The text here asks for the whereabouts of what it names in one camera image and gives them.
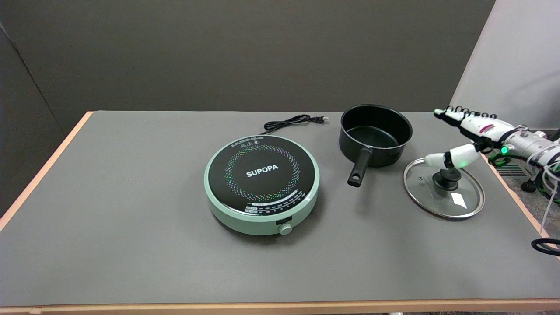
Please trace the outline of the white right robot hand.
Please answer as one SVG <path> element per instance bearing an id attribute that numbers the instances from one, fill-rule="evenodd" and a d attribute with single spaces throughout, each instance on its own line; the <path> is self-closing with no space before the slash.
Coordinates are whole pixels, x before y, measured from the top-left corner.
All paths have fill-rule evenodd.
<path id="1" fill-rule="evenodd" d="M 471 141 L 446 152 L 433 153 L 424 157 L 427 165 L 440 169 L 467 167 L 480 157 L 481 151 L 501 148 L 506 139 L 520 130 L 519 127 L 486 113 L 457 112 L 454 108 L 448 107 L 435 109 L 433 114 L 437 119 L 458 128 L 460 133 Z"/>

